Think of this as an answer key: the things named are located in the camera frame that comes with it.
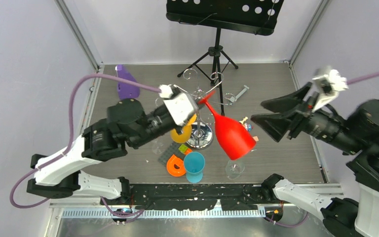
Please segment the yellow plastic wine glass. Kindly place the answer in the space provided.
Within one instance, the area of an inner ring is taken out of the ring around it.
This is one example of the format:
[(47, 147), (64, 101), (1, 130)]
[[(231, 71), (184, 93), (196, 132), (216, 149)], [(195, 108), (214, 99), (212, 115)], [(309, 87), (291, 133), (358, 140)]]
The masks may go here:
[(188, 123), (182, 128), (173, 129), (170, 131), (171, 139), (179, 144), (183, 144), (189, 140), (192, 133), (192, 124), (196, 121), (197, 115), (193, 115)]

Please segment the chrome wine glass rack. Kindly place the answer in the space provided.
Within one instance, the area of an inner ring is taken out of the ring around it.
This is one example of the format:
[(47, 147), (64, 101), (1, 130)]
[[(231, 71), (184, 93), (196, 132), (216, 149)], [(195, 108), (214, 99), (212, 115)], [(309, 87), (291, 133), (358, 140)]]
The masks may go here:
[[(222, 84), (222, 82), (219, 82), (210, 90), (203, 91), (199, 86), (198, 72), (193, 68), (184, 70), (183, 77), (187, 80), (197, 80), (196, 90), (190, 93), (190, 95), (196, 101), (202, 99), (207, 94), (215, 90), (216, 87)], [(192, 150), (198, 151), (208, 148), (212, 144), (214, 138), (213, 129), (211, 127), (214, 123), (213, 119), (206, 119), (206, 121), (204, 121), (201, 118), (200, 111), (201, 110), (196, 113), (195, 121), (190, 123), (191, 135), (190, 138), (185, 142), (185, 145), (187, 147)]]

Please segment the red plastic wine glass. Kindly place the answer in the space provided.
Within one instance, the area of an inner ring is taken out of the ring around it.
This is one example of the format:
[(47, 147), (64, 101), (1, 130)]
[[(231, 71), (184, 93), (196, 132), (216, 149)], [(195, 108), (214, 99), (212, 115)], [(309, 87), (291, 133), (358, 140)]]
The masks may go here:
[(210, 105), (211, 92), (197, 103), (206, 106), (215, 121), (215, 133), (220, 147), (230, 160), (237, 160), (247, 155), (255, 147), (256, 141), (251, 134), (236, 120), (218, 114)]

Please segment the blue plastic wine glass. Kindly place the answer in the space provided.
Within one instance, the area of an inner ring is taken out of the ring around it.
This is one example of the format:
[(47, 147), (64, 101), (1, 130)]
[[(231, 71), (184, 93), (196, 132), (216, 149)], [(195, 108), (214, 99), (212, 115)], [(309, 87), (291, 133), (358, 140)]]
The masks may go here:
[(203, 178), (205, 158), (199, 152), (191, 152), (184, 158), (186, 179), (191, 183), (198, 183)]

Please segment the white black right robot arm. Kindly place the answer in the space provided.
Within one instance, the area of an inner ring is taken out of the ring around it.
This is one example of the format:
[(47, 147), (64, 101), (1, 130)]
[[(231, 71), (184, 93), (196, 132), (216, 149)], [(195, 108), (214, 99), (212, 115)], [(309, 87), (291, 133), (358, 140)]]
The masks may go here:
[(359, 185), (359, 200), (326, 197), (301, 188), (278, 174), (262, 182), (267, 202), (277, 200), (296, 205), (323, 222), (336, 237), (379, 237), (379, 99), (360, 104), (342, 118), (328, 106), (318, 104), (320, 94), (309, 94), (308, 82), (299, 90), (263, 101), (267, 114), (251, 116), (274, 141), (296, 138), (301, 132), (353, 156), (346, 166)]

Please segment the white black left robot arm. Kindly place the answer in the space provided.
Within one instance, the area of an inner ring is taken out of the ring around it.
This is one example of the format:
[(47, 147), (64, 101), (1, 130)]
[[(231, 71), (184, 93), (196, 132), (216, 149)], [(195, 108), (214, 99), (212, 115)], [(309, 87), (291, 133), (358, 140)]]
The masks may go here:
[(137, 99), (121, 100), (107, 108), (106, 118), (86, 128), (68, 152), (33, 155), (31, 167), (37, 171), (28, 181), (27, 192), (49, 199), (76, 194), (102, 196), (127, 204), (132, 197), (127, 179), (93, 176), (84, 168), (126, 156), (127, 148), (138, 149), (184, 127), (201, 107), (197, 99), (176, 87), (172, 88), (172, 98), (149, 114)]

